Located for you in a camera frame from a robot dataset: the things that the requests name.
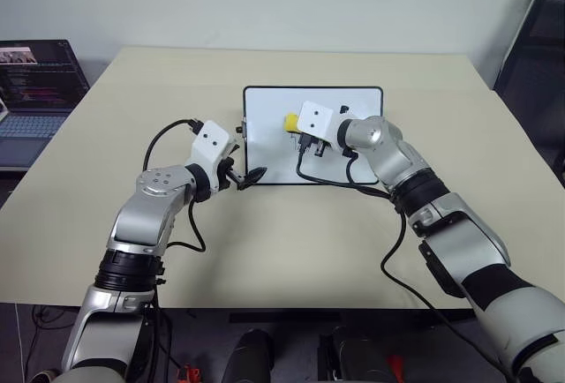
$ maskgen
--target robotic arm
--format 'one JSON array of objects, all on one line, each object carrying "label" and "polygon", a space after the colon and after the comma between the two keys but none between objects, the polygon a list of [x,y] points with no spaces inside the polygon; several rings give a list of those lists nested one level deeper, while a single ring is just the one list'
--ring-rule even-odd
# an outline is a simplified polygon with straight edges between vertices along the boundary
[{"label": "robotic arm", "polygon": [[565,381],[565,304],[510,271],[504,243],[448,190],[401,131],[381,116],[360,120],[305,102],[299,131],[338,152],[364,155],[396,210],[424,241],[441,288],[466,297],[503,365],[521,381]]},{"label": "robotic arm", "polygon": [[197,138],[184,166],[144,170],[136,192],[119,211],[94,284],[87,289],[72,328],[57,383],[123,382],[134,354],[148,351],[144,327],[156,284],[164,281],[161,256],[177,213],[230,187],[243,190],[267,169],[246,177],[234,169],[230,154],[239,146],[223,128],[189,120]]}]

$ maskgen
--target laptop screen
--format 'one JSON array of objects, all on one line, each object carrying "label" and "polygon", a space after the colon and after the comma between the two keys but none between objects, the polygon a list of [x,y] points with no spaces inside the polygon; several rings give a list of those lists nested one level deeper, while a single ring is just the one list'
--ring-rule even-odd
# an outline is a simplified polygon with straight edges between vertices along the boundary
[{"label": "laptop screen", "polygon": [[0,41],[0,98],[10,111],[69,112],[88,88],[68,41]]}]

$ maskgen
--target white board with black frame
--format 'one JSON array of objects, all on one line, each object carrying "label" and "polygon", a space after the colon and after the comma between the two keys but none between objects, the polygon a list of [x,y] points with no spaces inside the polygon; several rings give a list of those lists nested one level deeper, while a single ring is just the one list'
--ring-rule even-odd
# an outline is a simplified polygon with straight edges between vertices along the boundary
[{"label": "white board with black frame", "polygon": [[[284,130],[284,118],[299,114],[305,101],[339,111],[342,106],[359,117],[382,115],[382,89],[377,86],[248,86],[244,90],[245,170],[267,167],[259,184],[312,184],[296,174],[297,134]],[[301,171],[310,176],[347,182],[349,158],[327,148],[320,158],[312,146],[304,155]],[[351,167],[361,184],[375,184],[376,177],[364,157]]]}]

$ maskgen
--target table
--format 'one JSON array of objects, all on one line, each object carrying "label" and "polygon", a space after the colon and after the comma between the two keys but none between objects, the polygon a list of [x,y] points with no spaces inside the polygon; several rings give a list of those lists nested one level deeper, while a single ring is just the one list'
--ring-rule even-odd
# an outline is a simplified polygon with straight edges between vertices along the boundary
[{"label": "table", "polygon": [[[234,130],[247,85],[381,86],[386,117],[498,232],[514,270],[565,299],[565,191],[465,56],[127,47],[0,210],[0,301],[80,304],[149,140],[181,117]],[[151,163],[183,163],[192,140],[176,128]],[[166,252],[163,306],[423,306],[380,272],[399,230],[385,200],[333,187],[232,187],[194,213],[208,251]],[[185,213],[172,240],[194,242]],[[441,308],[467,307],[443,294],[417,246],[408,234],[391,272]]]}]

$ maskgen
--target yellow block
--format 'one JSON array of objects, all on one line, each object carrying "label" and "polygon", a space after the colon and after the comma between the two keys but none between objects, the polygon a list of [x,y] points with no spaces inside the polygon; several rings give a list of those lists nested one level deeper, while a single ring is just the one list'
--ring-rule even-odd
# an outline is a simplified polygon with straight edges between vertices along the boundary
[{"label": "yellow block", "polygon": [[298,129],[298,116],[294,113],[287,114],[284,118],[284,130],[288,133],[300,133]]}]

